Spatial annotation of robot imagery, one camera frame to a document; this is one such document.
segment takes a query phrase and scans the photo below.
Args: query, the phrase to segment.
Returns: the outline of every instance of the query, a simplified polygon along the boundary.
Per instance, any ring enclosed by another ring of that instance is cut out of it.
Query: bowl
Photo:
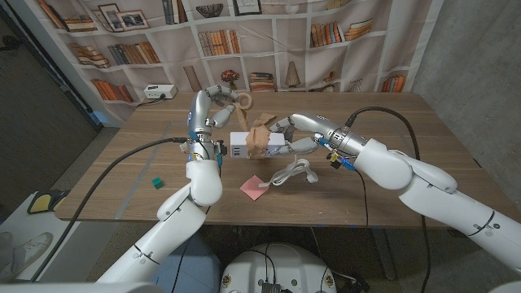
[[[202,5],[200,7],[196,7],[198,13],[200,13],[204,18],[212,18],[218,17],[221,14],[222,8],[224,5],[222,3],[218,4],[210,4],[210,5]]]

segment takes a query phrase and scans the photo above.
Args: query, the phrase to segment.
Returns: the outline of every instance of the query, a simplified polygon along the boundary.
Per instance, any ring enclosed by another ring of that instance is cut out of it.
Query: wooden table
[[[76,211],[98,175],[117,157],[145,143],[167,137],[186,137],[186,118],[193,93],[177,94],[175,99],[155,106],[140,107],[112,139],[83,178],[61,204],[56,216],[68,220]],[[279,119],[295,112],[312,112],[343,125],[361,107],[389,107],[404,115],[414,127],[422,160],[438,166],[458,181],[458,189],[482,203],[521,221],[521,213],[502,194],[490,176],[472,159],[438,116],[417,94],[320,94],[252,93],[254,108],[248,120],[262,112]],[[365,138],[375,138],[389,149],[412,156],[413,148],[405,126],[386,113],[360,114],[352,130]],[[230,131],[240,131],[232,117],[224,129],[214,129],[212,138],[229,146]],[[310,133],[296,132],[295,139]],[[251,176],[268,181],[273,173],[293,161],[289,155],[269,160],[224,158],[221,200],[210,209],[207,224],[226,225],[327,225],[359,227],[366,222],[361,180],[355,172],[334,169],[323,148],[304,155],[319,180],[307,183],[304,174],[282,186],[271,186],[257,201],[239,187]],[[102,181],[83,209],[80,221],[157,221],[159,206],[189,180],[185,174],[186,155],[178,145],[152,147],[116,166]],[[164,187],[156,190],[151,180],[160,177]],[[421,225],[420,216],[408,209],[396,191],[384,190],[366,178],[369,224],[382,228],[410,228]],[[430,227],[444,227],[430,220]]]

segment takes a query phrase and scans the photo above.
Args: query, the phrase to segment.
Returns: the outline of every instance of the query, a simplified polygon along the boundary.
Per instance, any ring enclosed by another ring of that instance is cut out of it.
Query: white power strip
[[[164,98],[173,98],[177,94],[175,85],[147,85],[144,90],[147,98],[161,98],[164,94]]]
[[[248,132],[230,132],[230,157],[247,158],[246,136],[248,134]],[[271,133],[269,135],[268,148],[265,153],[266,158],[271,157],[269,151],[273,151],[279,147],[284,147],[285,145],[284,134]]]

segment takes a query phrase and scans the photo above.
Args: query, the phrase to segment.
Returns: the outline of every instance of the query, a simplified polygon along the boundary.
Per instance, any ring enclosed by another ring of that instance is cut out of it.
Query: bookshelf
[[[409,91],[424,50],[424,46],[417,46],[418,39],[428,40],[433,25],[424,24],[426,20],[436,21],[443,2],[343,0],[345,4],[342,7],[327,10],[327,1],[308,0],[298,4],[297,12],[291,15],[235,16],[233,0],[220,0],[224,4],[221,14],[205,19],[195,8],[214,2],[182,0],[188,21],[166,24],[160,0],[146,5],[140,0],[46,0],[65,17],[89,15],[98,28],[71,33],[56,28],[36,0],[25,1],[87,84],[90,78],[98,78],[127,86],[134,103],[103,100],[111,112],[120,116],[121,113],[128,115],[129,106],[133,107],[145,98],[142,90],[148,84],[174,84],[179,91],[192,91],[184,66],[194,67],[203,88],[214,84],[227,85],[221,81],[221,72],[232,69],[241,76],[235,82],[238,91],[250,91],[247,80],[250,72],[272,73],[277,91],[308,91],[332,84],[335,92],[347,91],[351,81],[360,79],[362,92],[380,91],[389,76],[402,74],[406,77],[404,91]],[[260,2],[263,11],[286,13],[281,7],[265,7]],[[150,28],[108,32],[92,10],[109,3],[115,3],[120,11],[142,10]],[[346,32],[350,24],[370,18],[373,19],[370,33],[352,41],[313,47],[312,24],[338,21]],[[235,30],[241,36],[241,54],[204,56],[198,33],[222,29]],[[80,46],[95,46],[109,59],[111,67],[79,64],[68,48],[72,42]],[[138,42],[150,42],[161,63],[116,65],[107,46]],[[300,84],[295,88],[284,84],[290,61],[295,62],[300,78]],[[324,82],[323,78],[331,71],[335,71],[333,81]],[[101,98],[94,85],[89,87]]]

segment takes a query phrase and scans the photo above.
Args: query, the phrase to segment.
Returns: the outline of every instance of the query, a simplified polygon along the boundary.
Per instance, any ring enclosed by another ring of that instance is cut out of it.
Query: charging cable
[[[272,177],[271,180],[269,180],[266,183],[259,184],[259,187],[267,187],[270,184],[273,184],[275,186],[282,185],[289,177],[295,176],[300,173],[306,172],[308,174],[307,178],[309,183],[315,183],[318,181],[318,176],[315,172],[311,171],[309,168],[309,161],[306,159],[296,159],[295,155],[295,161],[293,163],[289,164],[284,169],[276,172]]]

